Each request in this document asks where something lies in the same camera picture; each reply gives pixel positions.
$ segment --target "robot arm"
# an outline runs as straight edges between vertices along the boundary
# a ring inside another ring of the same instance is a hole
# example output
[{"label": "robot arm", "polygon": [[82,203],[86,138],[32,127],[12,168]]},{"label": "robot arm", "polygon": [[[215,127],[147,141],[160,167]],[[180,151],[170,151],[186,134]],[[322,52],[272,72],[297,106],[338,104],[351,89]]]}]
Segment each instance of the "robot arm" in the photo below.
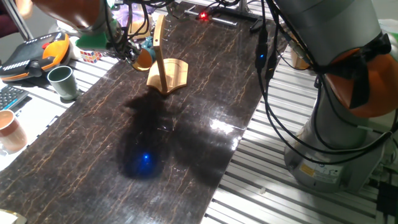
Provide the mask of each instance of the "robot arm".
[{"label": "robot arm", "polygon": [[344,107],[367,118],[398,108],[396,41],[382,33],[371,0],[275,2]]},{"label": "robot arm", "polygon": [[140,47],[127,39],[119,22],[112,18],[106,0],[33,0],[44,13],[72,26],[81,38],[76,45],[83,50],[97,50],[133,64]]}]

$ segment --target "dark green cup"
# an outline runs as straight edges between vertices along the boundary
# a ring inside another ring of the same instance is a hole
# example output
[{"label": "dark green cup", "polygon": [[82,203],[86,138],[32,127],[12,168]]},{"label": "dark green cup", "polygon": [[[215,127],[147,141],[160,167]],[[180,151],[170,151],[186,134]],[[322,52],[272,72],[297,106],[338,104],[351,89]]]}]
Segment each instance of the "dark green cup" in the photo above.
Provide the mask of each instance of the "dark green cup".
[{"label": "dark green cup", "polygon": [[47,79],[63,99],[72,100],[79,95],[76,78],[70,67],[59,66],[51,70]]}]

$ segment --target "black cable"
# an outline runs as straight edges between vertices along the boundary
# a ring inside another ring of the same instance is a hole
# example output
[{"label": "black cable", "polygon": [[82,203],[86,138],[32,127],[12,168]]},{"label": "black cable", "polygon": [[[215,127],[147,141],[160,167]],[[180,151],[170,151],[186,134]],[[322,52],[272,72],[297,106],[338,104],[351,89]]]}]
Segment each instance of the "black cable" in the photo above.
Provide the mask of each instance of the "black cable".
[{"label": "black cable", "polygon": [[123,34],[123,38],[125,40],[127,39],[127,36],[129,34],[129,28],[131,27],[131,22],[132,22],[132,6],[131,6],[131,4],[128,4],[128,8],[129,8],[129,17],[127,19],[126,30],[124,31],[124,34]]},{"label": "black cable", "polygon": [[262,8],[262,25],[266,26],[266,5],[264,4],[264,0],[261,0],[261,8]]},{"label": "black cable", "polygon": [[239,3],[240,0],[234,0],[233,2],[225,1],[225,0],[216,0],[216,2],[222,4],[224,7],[235,6]]},{"label": "black cable", "polygon": [[111,26],[109,24],[109,17],[108,17],[107,9],[108,9],[108,2],[107,2],[107,0],[104,0],[105,22],[106,22],[106,27],[108,28],[109,38],[111,39],[111,44],[112,44],[113,48],[115,49],[116,53],[118,53],[120,55],[118,48],[116,48],[116,43],[113,39],[113,34],[112,34]]},{"label": "black cable", "polygon": [[[273,10],[271,10],[271,13],[272,13],[272,16],[273,16],[273,18],[274,18],[274,20],[275,20],[275,23],[278,23],[278,18],[279,18],[279,17],[278,17],[278,15],[277,15],[277,13],[275,13]],[[277,32],[275,32],[275,37],[274,37],[274,51],[273,51],[273,54],[274,54],[275,51],[277,50],[277,49],[276,49],[276,46],[277,46],[277,44],[276,44],[276,42],[277,42],[276,37],[277,37]],[[258,57],[256,57],[256,68],[257,68],[257,72],[258,72],[258,74],[259,74],[260,85],[262,86],[261,69],[262,69],[262,67],[264,67],[264,66],[262,66],[261,68],[257,67],[257,59],[258,59]],[[270,78],[266,76],[267,89],[268,89],[268,85],[269,85],[269,80],[270,80]],[[372,144],[370,144],[370,145],[368,145],[368,146],[366,146],[366,147],[363,147],[363,148],[361,148],[361,149],[352,149],[352,150],[347,150],[347,149],[345,149],[344,151],[341,151],[341,152],[330,152],[330,151],[320,150],[320,149],[314,148],[314,147],[312,147],[312,146],[306,144],[305,142],[302,142],[300,139],[298,139],[297,137],[295,137],[289,130],[287,130],[287,129],[284,127],[284,125],[278,120],[278,118],[275,116],[275,114],[272,112],[271,107],[269,106],[269,104],[268,104],[268,102],[267,102],[267,94],[264,94],[264,88],[263,88],[263,87],[262,87],[262,92],[263,92],[264,102],[266,103],[267,116],[268,116],[268,118],[269,118],[269,120],[270,120],[271,125],[272,125],[273,128],[275,129],[276,133],[278,134],[278,136],[279,136],[282,140],[285,140],[285,139],[284,139],[283,136],[279,133],[279,131],[276,129],[276,127],[274,126],[274,124],[273,124],[273,122],[272,122],[272,120],[271,120],[271,117],[269,116],[269,113],[271,113],[271,115],[274,117],[274,119],[277,121],[277,123],[282,127],[282,129],[284,129],[284,131],[286,131],[289,135],[291,135],[293,138],[295,138],[296,141],[298,141],[299,143],[303,144],[303,145],[306,146],[306,147],[309,147],[309,148],[313,149],[314,151],[322,152],[322,153],[325,153],[325,154],[351,154],[351,153],[363,152],[363,153],[361,153],[361,154],[359,154],[359,155],[357,155],[357,156],[351,157],[351,158],[349,158],[349,159],[346,159],[346,160],[343,160],[343,161],[334,162],[334,164],[338,164],[338,163],[342,163],[342,162],[347,162],[347,161],[356,159],[356,158],[358,158],[358,157],[364,155],[365,153],[370,152],[371,150],[375,149],[378,145],[380,145],[381,143],[383,143],[384,140],[385,140],[386,138],[388,138],[388,137],[386,137],[386,136],[392,134],[392,133],[385,133],[383,136],[381,136],[379,139],[377,139],[376,141],[374,141]]]},{"label": "black cable", "polygon": [[397,124],[397,120],[398,120],[398,109],[396,109],[396,113],[394,115],[394,120],[392,121],[392,128],[391,129],[395,129]]},{"label": "black cable", "polygon": [[250,3],[253,3],[253,2],[261,2],[261,1],[260,0],[253,0],[253,1],[247,2],[246,4],[250,4]]},{"label": "black cable", "polygon": [[307,62],[311,67],[313,68],[318,68],[318,64],[315,61],[315,57],[311,54],[309,49],[307,49],[306,45],[304,44],[304,41],[300,38],[299,34],[295,31],[291,23],[287,20],[287,18],[283,15],[283,13],[279,10],[279,8],[274,4],[272,0],[266,0],[268,4],[268,8],[270,11],[275,11],[276,14],[278,14],[284,21],[286,26],[289,28],[289,31],[293,34],[293,36],[296,38],[297,42],[301,45],[307,56],[310,58],[311,62]]},{"label": "black cable", "polygon": [[208,8],[210,8],[212,5],[215,5],[215,4],[217,4],[218,3],[218,5],[216,6],[216,7],[219,7],[220,5],[221,5],[221,3],[219,3],[219,2],[213,2],[213,3],[211,3],[210,5],[208,5],[208,6],[206,6],[206,8],[204,8],[203,10],[202,10],[202,12],[203,11],[206,11]]},{"label": "black cable", "polygon": [[[145,5],[145,4],[141,4],[141,6],[142,6],[142,11],[143,11],[143,13],[144,13],[144,22],[142,23],[142,25],[140,26],[140,28],[138,28],[138,30],[137,30],[135,33],[129,34],[129,40],[131,40],[131,39],[134,38],[135,36],[144,35],[144,34],[146,34],[146,33],[148,32],[148,30],[149,30],[150,24],[149,24],[148,11],[147,11],[147,8],[146,8],[146,5]],[[141,29],[142,29],[144,26],[147,26],[145,32],[139,33],[139,31],[141,31]]]},{"label": "black cable", "polygon": [[282,54],[281,54],[278,50],[276,50],[276,52],[279,54],[279,56],[281,57],[281,59],[282,59],[290,68],[293,68],[294,70],[298,70],[298,71],[305,71],[305,70],[308,70],[308,68],[295,68],[295,67],[291,66],[291,64],[289,64],[289,63],[286,61],[286,59],[282,56]]}]

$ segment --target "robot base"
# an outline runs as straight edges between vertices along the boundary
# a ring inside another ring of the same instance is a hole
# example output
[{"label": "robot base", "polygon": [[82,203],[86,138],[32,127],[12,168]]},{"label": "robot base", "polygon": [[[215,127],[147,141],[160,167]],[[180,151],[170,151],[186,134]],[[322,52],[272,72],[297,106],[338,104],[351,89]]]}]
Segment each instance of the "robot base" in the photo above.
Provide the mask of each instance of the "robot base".
[{"label": "robot base", "polygon": [[[333,94],[331,98],[337,112],[345,120],[363,126],[367,125],[368,119],[353,116],[338,102]],[[317,113],[318,132],[329,145],[338,149],[355,149],[368,145],[378,138],[377,134],[367,133],[363,129],[354,128],[337,118],[325,96],[324,89],[320,99],[317,100],[320,100]],[[332,151],[317,139],[313,125],[314,112],[305,126],[297,133],[297,137],[313,147]],[[297,141],[290,141],[290,144],[301,154],[323,162],[342,161],[360,153],[331,155],[315,152]],[[385,147],[390,145],[386,143],[382,144],[355,160],[336,165],[323,165],[310,162],[286,147],[285,163],[289,172],[301,184],[310,189],[319,192],[337,192],[340,190],[358,191],[368,181],[373,170],[379,165],[384,155]]]}]

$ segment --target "wooden stand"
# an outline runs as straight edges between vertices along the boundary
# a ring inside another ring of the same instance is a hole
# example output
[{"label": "wooden stand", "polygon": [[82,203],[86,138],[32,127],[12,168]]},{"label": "wooden stand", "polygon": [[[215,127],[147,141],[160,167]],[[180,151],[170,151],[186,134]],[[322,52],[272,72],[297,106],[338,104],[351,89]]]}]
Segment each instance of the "wooden stand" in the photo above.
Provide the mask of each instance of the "wooden stand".
[{"label": "wooden stand", "polygon": [[164,31],[164,15],[160,15],[154,32],[154,50],[156,62],[149,70],[147,86],[156,88],[163,95],[187,85],[188,64],[182,60],[163,59],[162,37]]}]

